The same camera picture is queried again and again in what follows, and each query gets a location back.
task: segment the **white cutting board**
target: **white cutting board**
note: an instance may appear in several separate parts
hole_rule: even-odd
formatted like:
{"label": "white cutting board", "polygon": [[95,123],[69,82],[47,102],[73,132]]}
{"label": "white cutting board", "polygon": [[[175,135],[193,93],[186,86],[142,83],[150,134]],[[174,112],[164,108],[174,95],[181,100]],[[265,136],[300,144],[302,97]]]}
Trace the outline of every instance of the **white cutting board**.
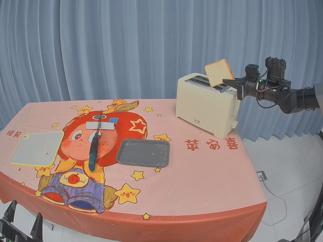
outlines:
{"label": "white cutting board", "polygon": [[10,163],[32,167],[52,166],[63,136],[63,131],[24,134]]}

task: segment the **white floor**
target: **white floor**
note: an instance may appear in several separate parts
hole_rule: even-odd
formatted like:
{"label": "white floor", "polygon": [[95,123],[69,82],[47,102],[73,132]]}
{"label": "white floor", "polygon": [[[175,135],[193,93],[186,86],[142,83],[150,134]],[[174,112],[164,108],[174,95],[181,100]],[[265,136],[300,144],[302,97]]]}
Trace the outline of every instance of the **white floor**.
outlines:
{"label": "white floor", "polygon": [[[287,204],[287,217],[280,223],[268,227],[260,223],[251,242],[276,242],[282,238],[293,240],[299,232],[303,219],[308,216],[316,202],[323,182],[323,141],[318,135],[287,136],[279,140],[259,138],[256,142],[244,139],[256,171],[265,171],[266,184]],[[285,216],[284,202],[272,196],[262,184],[268,200],[263,221],[273,224]],[[1,204],[2,215],[9,203]],[[22,206],[17,206],[14,224],[25,234],[30,234],[34,217]],[[54,231],[43,226],[44,242],[109,242],[84,235],[59,225]]]}

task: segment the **toaster slot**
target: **toaster slot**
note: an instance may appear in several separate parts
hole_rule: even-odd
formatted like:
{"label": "toaster slot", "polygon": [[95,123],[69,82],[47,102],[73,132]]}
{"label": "toaster slot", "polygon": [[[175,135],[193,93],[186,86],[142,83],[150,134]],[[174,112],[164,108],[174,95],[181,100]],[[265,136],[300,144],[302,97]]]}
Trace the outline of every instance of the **toaster slot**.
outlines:
{"label": "toaster slot", "polygon": [[222,92],[226,91],[227,89],[229,89],[229,86],[226,84],[220,84],[215,87],[211,87],[208,78],[201,76],[201,75],[194,76],[194,77],[186,80],[185,82],[188,82],[193,85],[200,86],[202,88],[209,89],[211,91],[215,91],[218,93],[222,93]]}

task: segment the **red apple print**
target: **red apple print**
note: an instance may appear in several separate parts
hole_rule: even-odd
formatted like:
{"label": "red apple print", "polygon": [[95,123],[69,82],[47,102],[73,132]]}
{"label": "red apple print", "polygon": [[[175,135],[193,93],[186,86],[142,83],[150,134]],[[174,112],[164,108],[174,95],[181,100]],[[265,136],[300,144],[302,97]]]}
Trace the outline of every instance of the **red apple print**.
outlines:
{"label": "red apple print", "polygon": [[70,184],[76,184],[80,181],[80,178],[78,176],[78,174],[72,174],[68,177],[68,180],[67,180]]}

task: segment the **cartoon girl print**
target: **cartoon girl print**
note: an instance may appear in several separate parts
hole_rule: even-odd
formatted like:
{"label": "cartoon girl print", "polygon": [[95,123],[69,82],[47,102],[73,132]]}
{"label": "cartoon girl print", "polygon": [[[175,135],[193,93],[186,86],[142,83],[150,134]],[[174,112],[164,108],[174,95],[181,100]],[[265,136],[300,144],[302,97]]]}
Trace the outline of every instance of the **cartoon girl print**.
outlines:
{"label": "cartoon girl print", "polygon": [[115,188],[105,184],[104,167],[116,164],[121,142],[126,138],[146,139],[148,127],[142,116],[133,112],[139,104],[117,105],[112,113],[102,115],[102,122],[115,123],[114,130],[100,130],[95,170],[88,168],[89,150],[96,130],[88,130],[86,122],[99,119],[100,111],[92,111],[73,118],[64,128],[64,138],[58,155],[61,160],[49,177],[42,176],[38,190],[41,196],[54,204],[71,209],[103,213],[110,210],[117,196]]}

